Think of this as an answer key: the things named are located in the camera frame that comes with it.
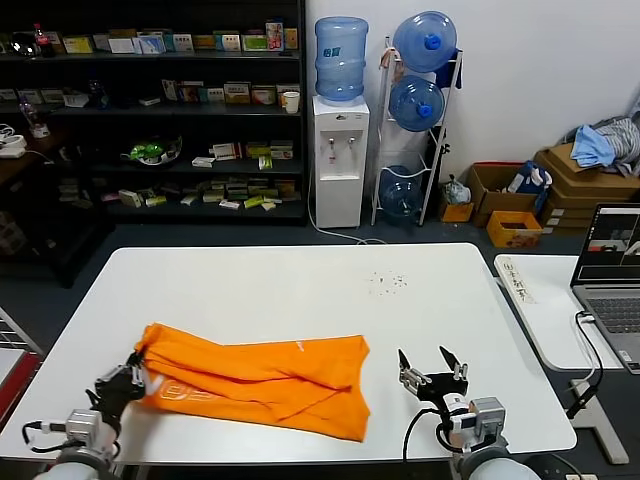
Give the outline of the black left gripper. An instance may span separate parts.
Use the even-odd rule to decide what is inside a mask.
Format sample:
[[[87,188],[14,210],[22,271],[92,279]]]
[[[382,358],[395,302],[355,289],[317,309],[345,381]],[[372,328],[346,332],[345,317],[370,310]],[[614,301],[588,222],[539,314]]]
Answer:
[[[102,421],[119,425],[126,407],[145,396],[143,375],[144,354],[132,352],[127,365],[121,364],[98,377],[94,390],[86,390],[91,409],[99,412]]]

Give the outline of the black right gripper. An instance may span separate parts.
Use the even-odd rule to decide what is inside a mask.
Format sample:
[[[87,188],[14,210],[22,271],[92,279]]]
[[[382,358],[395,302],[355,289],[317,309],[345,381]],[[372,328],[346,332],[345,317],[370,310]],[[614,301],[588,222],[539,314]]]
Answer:
[[[426,376],[413,368],[404,352],[399,349],[399,381],[409,392],[416,393],[420,401],[430,402],[437,408],[446,408],[446,395],[466,395],[468,390],[468,381],[466,380],[468,365],[461,363],[444,346],[440,346],[439,350],[452,373],[436,373]]]

